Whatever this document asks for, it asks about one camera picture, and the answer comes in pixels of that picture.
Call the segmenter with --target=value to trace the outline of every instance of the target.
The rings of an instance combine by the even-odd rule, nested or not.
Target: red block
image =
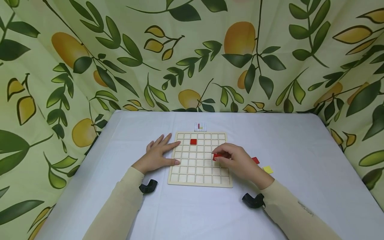
[[[257,159],[257,157],[253,157],[252,160],[256,163],[256,164],[259,164],[259,160]]]

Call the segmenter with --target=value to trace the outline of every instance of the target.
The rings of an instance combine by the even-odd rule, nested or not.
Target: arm
[[[242,147],[224,143],[213,153],[215,160],[229,167],[236,175],[253,182],[264,195],[265,211],[290,240],[341,240],[288,189],[261,169]]]
[[[140,209],[142,192],[139,186],[148,171],[163,166],[178,165],[175,159],[163,157],[165,152],[173,149],[180,142],[167,144],[171,134],[161,135],[147,146],[147,153],[128,169],[124,177],[113,189],[108,200],[88,228],[83,240],[125,240],[131,225]]]

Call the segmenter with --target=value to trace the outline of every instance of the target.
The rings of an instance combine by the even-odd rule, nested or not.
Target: green leaf
[[[116,66],[113,62],[108,61],[108,60],[103,60],[103,63],[107,65],[107,67],[111,68],[112,70],[118,72],[118,73],[126,73],[123,69],[119,68]]]
[[[380,180],[382,172],[383,168],[373,169],[361,179],[369,191],[371,191],[375,187],[376,183]]]
[[[161,109],[163,110],[164,112],[169,112],[169,109],[162,103],[159,103],[158,101],[156,101],[156,105]]]
[[[207,62],[208,62],[208,58],[209,58],[209,56],[203,56],[203,57],[201,58],[201,61],[200,61],[200,64],[199,64],[199,72],[200,72],[201,70],[203,70],[203,68],[204,68],[205,65],[207,64]]]
[[[204,5],[213,13],[228,11],[227,4],[224,0],[201,0]]]
[[[106,38],[96,37],[96,39],[101,43],[104,47],[109,49],[117,49],[120,47],[120,44],[115,43],[114,41],[111,41]]]
[[[225,88],[222,88],[221,90],[221,98],[220,98],[220,102],[222,104],[224,104],[224,106],[226,107],[227,104],[228,104],[228,93],[227,91],[225,90]]]
[[[286,69],[284,64],[280,61],[275,55],[267,55],[262,57],[262,60],[268,65],[272,70],[280,71]]]
[[[80,57],[73,64],[73,72],[81,74],[85,72],[91,64],[92,64],[92,58],[88,56]]]
[[[379,94],[380,88],[381,82],[378,80],[356,94],[347,110],[347,117],[368,107]]]
[[[73,177],[75,175],[75,173],[77,172],[77,170],[79,169],[80,165],[77,165],[76,167],[72,168],[68,173],[67,173],[67,177]]]
[[[249,68],[248,68],[247,74],[245,75],[245,80],[244,80],[245,90],[247,91],[247,93],[251,91],[253,82],[255,80],[255,75],[256,75],[256,68],[253,65],[253,63],[251,63],[251,65],[249,65]]]
[[[65,87],[59,87],[59,88],[55,89],[51,93],[51,95],[48,97],[46,107],[49,108],[52,105],[56,104],[61,99],[61,97],[64,95],[64,92],[65,92]]]
[[[209,104],[201,104],[203,106],[203,109],[207,112],[211,112],[211,113],[214,113],[215,112],[215,109],[213,108],[213,106],[209,105]]]
[[[384,150],[379,150],[363,157],[359,162],[359,166],[370,167],[382,162],[384,162]]]
[[[21,43],[10,39],[4,39],[0,42],[0,60],[13,61],[29,50],[29,48]]]
[[[174,19],[181,22],[191,22],[201,20],[199,13],[189,4],[183,4],[177,8],[169,10]]]
[[[293,81],[293,96],[298,104],[301,104],[305,97],[305,91],[301,88],[297,80]]]
[[[67,156],[63,160],[52,165],[55,169],[63,169],[72,166],[77,161],[77,158],[73,158],[71,156]]]
[[[19,163],[21,163],[22,160],[25,158],[26,154],[28,153],[28,150],[29,150],[29,146],[24,150],[21,150],[19,152],[16,152],[14,154],[11,154],[11,155],[6,156],[5,158],[1,159],[0,160],[0,176],[11,171],[17,165],[19,165]]]
[[[92,16],[90,13],[83,7],[81,6],[78,2],[74,0],[70,0],[70,3],[72,4],[73,8],[83,17],[88,19],[89,21],[93,21]]]
[[[167,101],[167,97],[166,97],[166,95],[164,94],[164,92],[158,90],[157,88],[152,87],[151,85],[149,85],[149,89],[150,89],[150,91],[151,91],[157,98],[159,98],[161,101],[166,102],[166,103],[168,102],[168,101]]]
[[[40,34],[39,31],[26,22],[10,22],[8,29],[33,38],[37,38],[37,35]]]
[[[235,102],[232,102],[231,103],[231,112],[236,113],[238,111],[239,111],[239,107],[237,106],[237,104]]]
[[[370,137],[378,134],[379,132],[384,130],[384,106],[379,105],[375,108],[372,113],[372,126],[369,128],[368,132],[365,134],[362,139],[367,140]]]
[[[104,97],[111,98],[115,101],[119,101],[112,93],[104,90],[97,91],[95,96],[104,96]]]
[[[292,55],[299,61],[305,61],[308,57],[312,56],[312,54],[305,49],[296,49],[292,52]]]
[[[270,99],[273,92],[273,81],[268,77],[260,75],[259,83],[260,83],[260,86],[263,88],[268,99]]]
[[[127,48],[129,54],[136,60],[143,62],[143,58],[141,56],[140,50],[137,47],[137,45],[132,41],[132,39],[127,35],[123,34],[122,41],[124,42],[124,45]]]
[[[112,91],[117,92],[116,85],[113,82],[111,76],[107,73],[106,70],[102,69],[100,66],[96,65],[97,72],[99,73],[101,80],[110,88]]]
[[[21,215],[29,212],[40,204],[44,203],[44,201],[40,200],[26,200],[23,202],[19,202],[15,205],[10,206],[0,212],[0,225],[6,224]]]
[[[315,54],[317,50],[319,50],[321,44],[323,43],[325,36],[328,33],[329,28],[331,27],[331,24],[326,21],[323,23],[323,25],[320,27],[319,31],[317,31],[314,40],[313,40],[313,48],[312,48],[312,54]]]
[[[195,64],[200,58],[196,58],[196,57],[193,57],[193,58],[185,58],[183,60],[180,60],[176,63],[176,65],[179,65],[179,66],[189,66],[191,64]]]
[[[330,7],[331,7],[331,1],[325,0],[312,21],[312,25],[310,26],[310,29],[309,29],[309,32],[310,32],[309,34],[314,33],[318,29],[318,27],[321,25],[321,23],[324,21],[325,17],[327,16]]]
[[[138,60],[133,59],[133,58],[128,58],[128,57],[118,58],[118,61],[121,62],[122,64],[126,65],[126,66],[129,66],[129,67],[137,67],[137,66],[140,66],[142,64],[141,61],[138,61]]]
[[[286,98],[284,101],[284,112],[285,113],[292,113],[293,112],[293,104],[289,98]]]
[[[235,67],[242,68],[251,60],[252,54],[223,54],[223,57]]]
[[[151,98],[151,96],[148,93],[148,86],[146,86],[145,89],[144,89],[144,97],[145,97],[145,100],[147,101],[148,105],[153,108],[155,106],[155,104],[152,101],[152,98]]]
[[[288,29],[291,36],[297,40],[305,39],[310,36],[308,30],[299,25],[290,24]]]
[[[307,19],[308,13],[293,3],[289,4],[289,11],[296,19]]]
[[[264,49],[264,51],[262,52],[262,54],[268,54],[268,53],[273,53],[275,51],[277,51],[278,49],[280,49],[281,47],[279,46],[270,46],[270,47],[267,47],[266,49]]]

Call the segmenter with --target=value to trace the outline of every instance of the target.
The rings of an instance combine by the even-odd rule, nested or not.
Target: beige sleeve
[[[310,209],[278,181],[261,190],[265,211],[289,240],[341,240]]]
[[[142,203],[144,174],[130,167],[93,220],[83,240],[125,240]]]

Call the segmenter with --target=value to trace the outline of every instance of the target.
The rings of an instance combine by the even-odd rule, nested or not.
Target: curtain
[[[375,0],[0,1],[0,235],[35,238],[116,109],[316,114],[383,208],[383,31]]]

